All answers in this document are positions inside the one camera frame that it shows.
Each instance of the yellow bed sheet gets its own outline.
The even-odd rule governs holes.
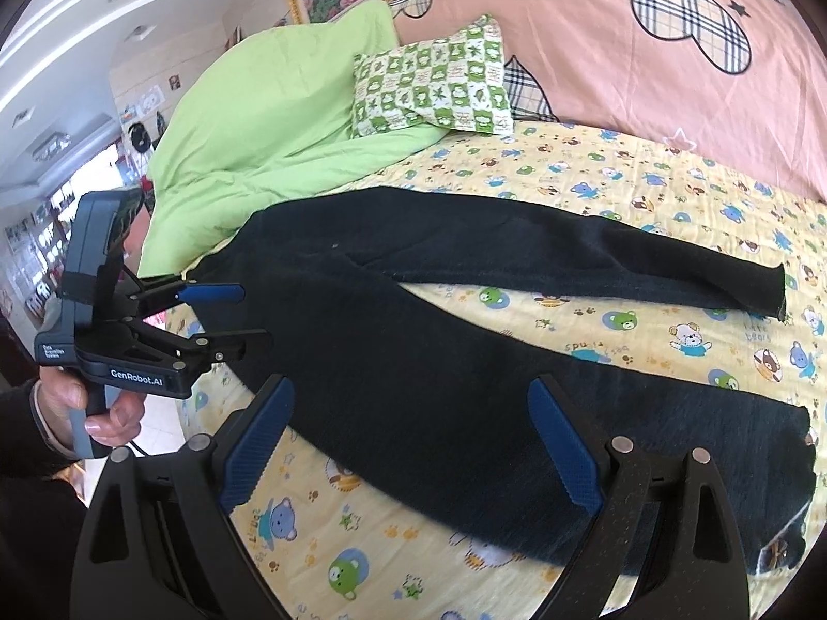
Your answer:
[[[374,185],[599,214],[737,258],[784,262],[789,314],[783,322],[724,310],[556,298],[485,283],[406,288],[471,323],[582,360],[716,384],[722,398],[725,389],[743,389],[807,407],[808,439],[819,446],[816,495],[802,507],[812,547],[827,503],[827,456],[820,445],[826,206],[689,152],[560,123],[517,123],[514,137],[451,134],[338,191]],[[703,352],[685,352],[687,327],[702,334]],[[187,335],[201,330],[186,306],[169,315],[168,328]],[[214,433],[250,399],[226,366],[216,366],[180,406],[185,434]],[[268,584],[301,620],[520,620],[531,616],[559,574],[427,520],[295,432],[282,438],[252,499],[234,511],[233,524]],[[768,570],[749,578],[754,617],[793,576],[776,566],[773,554],[783,548],[774,543]],[[340,592],[329,584],[331,574],[345,581]],[[619,581],[609,607],[624,603],[631,584]]]

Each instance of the person's hand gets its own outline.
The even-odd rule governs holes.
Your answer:
[[[87,418],[87,433],[102,445],[126,445],[141,433],[145,394],[121,391],[108,415]],[[69,409],[86,408],[84,385],[71,373],[60,368],[40,369],[40,389],[37,404],[49,429],[62,445],[72,449],[72,425]]]

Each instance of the green and white checkered pillow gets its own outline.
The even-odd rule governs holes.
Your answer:
[[[447,39],[357,55],[354,70],[353,137],[420,123],[514,133],[503,88],[503,35],[487,14]]]

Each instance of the white ceiling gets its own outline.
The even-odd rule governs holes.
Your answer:
[[[35,164],[30,155],[55,130],[71,135],[73,146],[117,133],[111,66],[220,22],[233,1],[32,0],[0,50],[0,207],[63,181],[60,159]],[[138,25],[157,27],[141,42],[127,41]],[[26,109],[32,117],[13,129]],[[63,157],[71,156],[69,148]]]

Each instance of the silver bolt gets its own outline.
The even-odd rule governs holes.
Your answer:
[[[116,447],[112,452],[109,453],[109,459],[114,461],[115,463],[121,463],[122,461],[126,461],[129,459],[129,448],[128,447]]]
[[[702,447],[696,447],[692,451],[692,459],[694,459],[698,463],[710,463],[710,459],[712,459],[712,455],[710,455],[709,451]]]
[[[634,443],[626,436],[615,436],[612,439],[612,447],[614,447],[618,452],[627,455],[634,450]]]
[[[189,447],[189,449],[193,452],[200,452],[201,450],[207,449],[211,441],[212,438],[210,438],[207,434],[197,433],[187,441],[187,447]]]

